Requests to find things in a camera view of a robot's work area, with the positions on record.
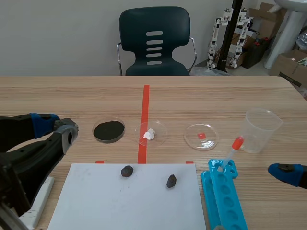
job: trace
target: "wooden table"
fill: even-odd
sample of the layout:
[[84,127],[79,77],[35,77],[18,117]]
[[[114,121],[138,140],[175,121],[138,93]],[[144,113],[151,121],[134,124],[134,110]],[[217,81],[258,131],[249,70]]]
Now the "wooden table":
[[[224,158],[236,138],[245,111],[274,111],[284,125],[260,154],[235,156],[236,190],[250,230],[307,229],[307,190],[274,179],[272,163],[307,165],[307,103],[285,79],[271,76],[214,77],[1,77],[1,115],[29,112],[70,117],[80,128],[78,139],[53,170],[55,183],[37,229],[46,230],[72,163],[136,163],[139,145],[134,129],[140,124],[143,86],[150,85],[149,119],[168,128],[167,141],[147,150],[147,163],[194,161],[198,175],[209,159]],[[96,141],[93,125],[105,116],[121,118],[124,137],[113,144]],[[198,122],[213,125],[220,141],[210,151],[189,147],[184,129]],[[207,229],[209,221],[199,178]]]

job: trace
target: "black soil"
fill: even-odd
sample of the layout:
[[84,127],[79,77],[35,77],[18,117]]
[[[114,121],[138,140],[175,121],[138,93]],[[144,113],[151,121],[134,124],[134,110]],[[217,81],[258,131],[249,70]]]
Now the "black soil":
[[122,135],[125,126],[119,121],[108,121],[97,125],[94,130],[94,136],[103,141],[119,140],[117,139]]
[[175,175],[172,174],[172,175],[169,176],[169,178],[166,182],[166,186],[168,188],[174,187],[176,185],[176,181],[177,181],[177,179],[176,179]]
[[133,168],[130,165],[125,166],[125,168],[123,168],[121,170],[121,175],[124,177],[130,177],[133,173]]

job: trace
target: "dropper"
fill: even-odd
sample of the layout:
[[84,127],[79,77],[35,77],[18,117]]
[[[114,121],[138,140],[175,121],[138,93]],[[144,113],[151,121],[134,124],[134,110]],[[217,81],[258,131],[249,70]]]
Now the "dropper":
[[241,145],[243,144],[244,139],[243,137],[237,137],[232,144],[232,148],[230,153],[228,154],[227,158],[224,160],[221,168],[224,170],[225,166],[228,164],[228,162],[233,158],[234,154],[240,149]]

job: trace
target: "plastic measuring cup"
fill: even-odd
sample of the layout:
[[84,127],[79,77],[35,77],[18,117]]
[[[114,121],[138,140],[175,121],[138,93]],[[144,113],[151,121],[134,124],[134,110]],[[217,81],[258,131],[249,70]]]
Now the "plastic measuring cup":
[[249,153],[259,153],[282,124],[283,121],[269,110],[248,110],[239,134],[244,138],[241,149]]

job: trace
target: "small red piece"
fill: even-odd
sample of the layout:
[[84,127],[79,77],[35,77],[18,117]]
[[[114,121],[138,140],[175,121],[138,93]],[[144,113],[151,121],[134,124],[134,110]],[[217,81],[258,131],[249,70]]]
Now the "small red piece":
[[197,134],[197,136],[198,136],[199,140],[206,139],[206,134],[205,133],[199,133],[199,134]]
[[243,137],[237,137],[235,139],[234,143],[232,144],[232,148],[234,150],[238,150],[241,147],[241,145],[243,144],[243,142],[244,142]]

